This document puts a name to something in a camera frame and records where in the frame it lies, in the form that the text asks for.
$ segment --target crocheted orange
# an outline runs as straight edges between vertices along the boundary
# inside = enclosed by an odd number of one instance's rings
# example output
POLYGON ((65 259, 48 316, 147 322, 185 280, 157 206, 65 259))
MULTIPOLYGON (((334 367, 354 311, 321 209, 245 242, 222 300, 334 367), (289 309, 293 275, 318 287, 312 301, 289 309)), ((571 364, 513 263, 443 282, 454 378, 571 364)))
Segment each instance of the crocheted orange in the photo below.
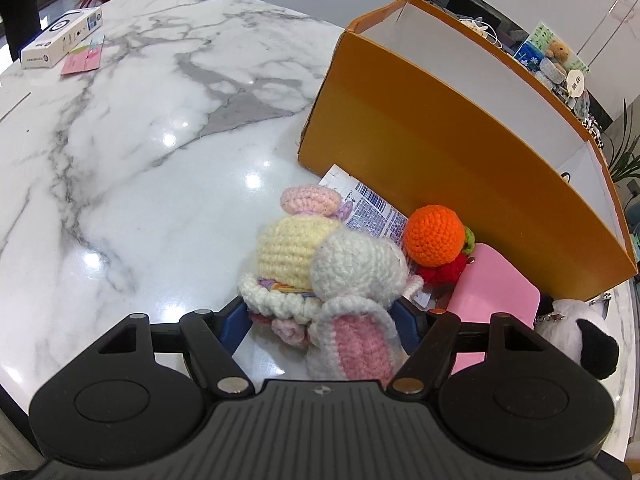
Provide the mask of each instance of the crocheted orange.
POLYGON ((404 228, 404 246, 423 267, 450 264, 465 244, 465 227, 448 207, 428 205, 416 210, 404 228))

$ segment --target pink card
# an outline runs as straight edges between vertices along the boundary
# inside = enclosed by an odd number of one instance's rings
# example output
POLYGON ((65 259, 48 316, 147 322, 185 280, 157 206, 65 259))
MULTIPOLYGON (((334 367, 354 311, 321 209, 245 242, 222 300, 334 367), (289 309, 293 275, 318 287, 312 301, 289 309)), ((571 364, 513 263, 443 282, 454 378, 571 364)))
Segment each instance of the pink card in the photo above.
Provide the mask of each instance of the pink card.
POLYGON ((100 66, 104 35, 97 34, 79 43, 65 59, 62 75, 95 70, 100 66))

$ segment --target crocheted toy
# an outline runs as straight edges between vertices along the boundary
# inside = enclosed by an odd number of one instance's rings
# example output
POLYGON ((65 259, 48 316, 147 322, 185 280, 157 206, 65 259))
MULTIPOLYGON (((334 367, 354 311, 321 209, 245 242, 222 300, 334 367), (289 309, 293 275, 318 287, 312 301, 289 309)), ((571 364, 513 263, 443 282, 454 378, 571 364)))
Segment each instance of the crocheted toy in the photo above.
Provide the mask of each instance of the crocheted toy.
POLYGON ((272 324, 274 332, 292 344, 300 341, 301 333, 294 323, 306 325, 320 309, 321 301, 311 291, 309 267, 318 245, 335 230, 345 229, 331 218, 341 202, 339 193, 322 186, 286 189, 280 206, 292 216, 274 222, 258 238, 258 276, 244 274, 238 282, 249 310, 260 315, 254 320, 266 324, 293 319, 272 324))
POLYGON ((567 357, 602 380, 616 371, 620 348, 595 309, 578 300, 557 300, 551 308, 543 302, 535 330, 567 357))
POLYGON ((460 253, 450 264, 444 264, 435 269, 418 266, 416 273, 422 277, 425 285, 434 287, 455 285, 460 279, 462 271, 465 270, 467 260, 468 256, 465 253, 460 253))
POLYGON ((404 254, 391 240, 330 218, 344 211, 340 202, 320 186, 285 190, 280 205, 292 216, 260 236, 259 276, 243 275, 238 289, 254 322, 308 348, 312 378, 386 384, 404 355, 386 311, 403 293, 415 294, 422 279, 409 279, 404 254))
POLYGON ((408 283, 402 251, 387 238, 337 230, 318 247, 310 276, 323 303, 308 327, 309 376, 386 385, 404 357, 387 313, 408 283))
POLYGON ((404 228, 404 247, 423 267, 450 264, 465 244, 465 227, 451 209, 428 205, 416 210, 404 228))
POLYGON ((465 244, 462 247, 462 252, 469 256, 476 246, 476 236, 473 231, 465 225, 465 244))

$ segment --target pink bunny ear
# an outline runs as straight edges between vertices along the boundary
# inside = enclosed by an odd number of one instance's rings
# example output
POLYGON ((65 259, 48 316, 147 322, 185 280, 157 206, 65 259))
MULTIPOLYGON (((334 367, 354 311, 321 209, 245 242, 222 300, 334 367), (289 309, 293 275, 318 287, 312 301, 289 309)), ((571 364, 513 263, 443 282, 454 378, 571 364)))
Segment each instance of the pink bunny ear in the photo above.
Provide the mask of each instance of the pink bunny ear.
POLYGON ((280 197, 280 207, 290 215, 298 213, 331 216, 338 211, 342 197, 324 186, 288 187, 280 197))
POLYGON ((393 320, 381 305, 366 298, 345 296, 327 301, 321 319, 309 328, 309 337, 316 345, 307 354, 313 379, 374 379, 386 386, 402 362, 393 320))

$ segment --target white box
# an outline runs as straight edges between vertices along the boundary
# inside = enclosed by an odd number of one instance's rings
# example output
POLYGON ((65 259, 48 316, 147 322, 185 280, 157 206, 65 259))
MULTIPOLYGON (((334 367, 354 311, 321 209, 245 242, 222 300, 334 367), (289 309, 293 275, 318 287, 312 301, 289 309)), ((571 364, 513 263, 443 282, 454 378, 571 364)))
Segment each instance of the white box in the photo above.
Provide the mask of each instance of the white box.
POLYGON ((22 68, 51 68, 101 25, 101 7, 65 12, 22 49, 22 68))

